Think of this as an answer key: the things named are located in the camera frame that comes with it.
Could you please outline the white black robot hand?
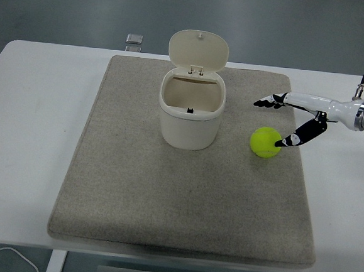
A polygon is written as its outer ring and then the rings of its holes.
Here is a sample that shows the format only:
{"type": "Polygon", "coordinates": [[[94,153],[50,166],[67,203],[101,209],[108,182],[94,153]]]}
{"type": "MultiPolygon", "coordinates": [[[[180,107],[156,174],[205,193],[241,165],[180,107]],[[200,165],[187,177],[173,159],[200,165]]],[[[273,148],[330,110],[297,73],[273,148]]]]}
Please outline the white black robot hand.
{"type": "Polygon", "coordinates": [[[364,101],[338,102],[325,97],[286,92],[264,97],[254,103],[257,107],[292,106],[310,112],[314,118],[299,126],[293,133],[274,143],[275,147],[300,146],[327,130],[329,122],[342,122],[351,130],[362,131],[364,101]]]}

